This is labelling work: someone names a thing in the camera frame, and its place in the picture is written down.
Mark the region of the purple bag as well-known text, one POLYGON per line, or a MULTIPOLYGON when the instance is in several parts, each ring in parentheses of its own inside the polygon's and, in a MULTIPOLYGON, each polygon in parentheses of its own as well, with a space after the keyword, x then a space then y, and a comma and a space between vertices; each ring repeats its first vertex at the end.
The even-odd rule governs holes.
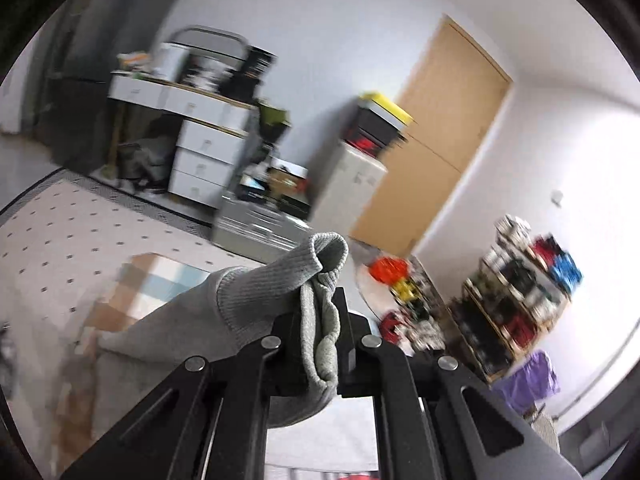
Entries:
POLYGON ((535 350, 515 372, 497 380, 491 390, 514 412, 524 415, 538 401, 559 393, 560 385, 548 354, 535 350))

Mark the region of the black bag on desk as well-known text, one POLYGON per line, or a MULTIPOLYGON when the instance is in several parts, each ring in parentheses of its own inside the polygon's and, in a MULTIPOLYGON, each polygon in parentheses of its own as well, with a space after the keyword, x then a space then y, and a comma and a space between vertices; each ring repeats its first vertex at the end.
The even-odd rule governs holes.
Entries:
POLYGON ((262 78, 276 59, 277 57, 269 51, 250 47, 241 67, 229 79, 224 95, 235 101, 253 104, 262 78))

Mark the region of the dark grey refrigerator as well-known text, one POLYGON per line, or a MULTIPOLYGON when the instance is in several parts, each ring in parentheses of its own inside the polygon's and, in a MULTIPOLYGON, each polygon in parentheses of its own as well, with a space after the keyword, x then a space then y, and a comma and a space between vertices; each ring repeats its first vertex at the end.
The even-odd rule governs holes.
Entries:
POLYGON ((25 79, 22 127, 58 166, 105 164, 117 55, 146 51, 176 0, 66 0, 40 29, 25 79))

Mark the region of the white electric kettle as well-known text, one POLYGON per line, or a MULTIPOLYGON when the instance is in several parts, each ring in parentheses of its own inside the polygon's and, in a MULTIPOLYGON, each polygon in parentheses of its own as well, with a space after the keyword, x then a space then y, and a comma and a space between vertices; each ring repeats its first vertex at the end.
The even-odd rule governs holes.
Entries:
POLYGON ((163 81, 176 82, 189 55, 187 46, 163 42, 154 54, 153 75, 163 81))

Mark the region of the white drawer desk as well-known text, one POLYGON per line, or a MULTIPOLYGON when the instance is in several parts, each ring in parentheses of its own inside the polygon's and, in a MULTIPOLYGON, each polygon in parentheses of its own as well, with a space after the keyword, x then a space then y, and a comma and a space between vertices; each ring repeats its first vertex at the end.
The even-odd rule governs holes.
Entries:
POLYGON ((108 96, 181 120, 168 192, 216 208, 240 163, 255 107, 123 70, 112 73, 108 96))

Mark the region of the wooden door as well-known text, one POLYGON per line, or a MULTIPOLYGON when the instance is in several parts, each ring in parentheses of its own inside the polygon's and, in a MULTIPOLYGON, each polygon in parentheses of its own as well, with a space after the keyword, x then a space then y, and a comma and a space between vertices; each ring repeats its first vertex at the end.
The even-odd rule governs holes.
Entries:
POLYGON ((460 25, 443 18, 399 106, 412 117, 387 174, 350 236, 405 257, 446 204, 492 126, 512 78, 460 25))

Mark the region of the wooden shoe rack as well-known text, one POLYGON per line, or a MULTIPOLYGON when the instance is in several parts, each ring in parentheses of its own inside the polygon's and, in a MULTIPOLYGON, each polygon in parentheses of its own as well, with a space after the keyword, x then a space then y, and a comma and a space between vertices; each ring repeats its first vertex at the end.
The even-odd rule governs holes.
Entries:
POLYGON ((525 363, 582 282, 575 260, 553 235, 536 236, 528 222, 510 214, 495 230, 460 296, 447 304, 470 367, 488 384, 525 363))

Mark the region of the wall light switch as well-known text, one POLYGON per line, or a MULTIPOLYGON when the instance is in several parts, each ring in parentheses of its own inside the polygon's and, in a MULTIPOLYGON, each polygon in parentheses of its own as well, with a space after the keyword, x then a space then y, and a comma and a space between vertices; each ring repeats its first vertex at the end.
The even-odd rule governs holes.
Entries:
POLYGON ((563 193, 557 190, 553 190, 550 195, 551 203, 560 208, 562 205, 563 193))

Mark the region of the yellow lid shoe box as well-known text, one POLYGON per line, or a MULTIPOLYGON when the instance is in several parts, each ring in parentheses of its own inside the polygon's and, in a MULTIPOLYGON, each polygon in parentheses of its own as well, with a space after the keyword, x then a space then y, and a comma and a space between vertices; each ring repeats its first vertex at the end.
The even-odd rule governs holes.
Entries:
POLYGON ((410 114, 381 92, 371 91, 361 93, 358 105, 364 110, 370 110, 382 117, 397 129, 405 128, 413 121, 410 114))

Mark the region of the grey sweatshirt red print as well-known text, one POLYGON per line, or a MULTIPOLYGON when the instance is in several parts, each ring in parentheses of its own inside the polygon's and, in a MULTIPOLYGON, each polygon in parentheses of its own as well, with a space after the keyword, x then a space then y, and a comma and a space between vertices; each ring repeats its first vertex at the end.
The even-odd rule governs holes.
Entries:
POLYGON ((105 434, 185 359, 235 356, 290 313, 300 317, 308 387, 272 400, 268 424, 283 428, 320 413, 336 395, 341 323, 332 298, 347 258, 340 234, 316 233, 272 263, 219 270, 123 332, 101 334, 94 434, 105 434))

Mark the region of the checkered tablecloth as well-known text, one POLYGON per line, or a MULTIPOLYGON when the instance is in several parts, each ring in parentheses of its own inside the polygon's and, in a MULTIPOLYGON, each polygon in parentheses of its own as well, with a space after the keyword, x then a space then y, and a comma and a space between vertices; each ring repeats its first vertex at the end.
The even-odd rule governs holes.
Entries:
POLYGON ((94 441, 96 335, 126 330, 207 277, 208 272, 196 266, 146 252, 125 262, 106 292, 93 300, 61 368, 51 446, 55 477, 94 441))

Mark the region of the black shoe box stack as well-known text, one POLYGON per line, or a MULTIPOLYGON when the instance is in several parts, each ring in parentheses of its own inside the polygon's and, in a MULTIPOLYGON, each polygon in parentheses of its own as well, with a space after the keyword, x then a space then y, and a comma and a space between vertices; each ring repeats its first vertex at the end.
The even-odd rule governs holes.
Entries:
POLYGON ((373 110, 358 107, 343 132, 342 140, 352 148, 375 159, 392 145, 405 142, 406 138, 390 122, 373 110))

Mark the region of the silver hard suitcase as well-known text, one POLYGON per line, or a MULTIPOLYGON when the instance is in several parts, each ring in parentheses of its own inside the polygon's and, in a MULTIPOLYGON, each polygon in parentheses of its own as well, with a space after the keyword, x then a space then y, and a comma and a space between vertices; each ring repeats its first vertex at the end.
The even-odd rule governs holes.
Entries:
POLYGON ((214 218, 212 243, 226 252, 270 263, 303 243, 310 234, 311 227, 303 220, 224 192, 214 218))

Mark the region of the white suitcase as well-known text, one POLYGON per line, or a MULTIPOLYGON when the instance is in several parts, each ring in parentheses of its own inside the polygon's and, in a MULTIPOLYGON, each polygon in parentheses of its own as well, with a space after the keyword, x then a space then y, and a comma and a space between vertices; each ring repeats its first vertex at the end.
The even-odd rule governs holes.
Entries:
POLYGON ((340 142, 314 186, 309 225, 349 236, 386 174, 382 162, 340 142))

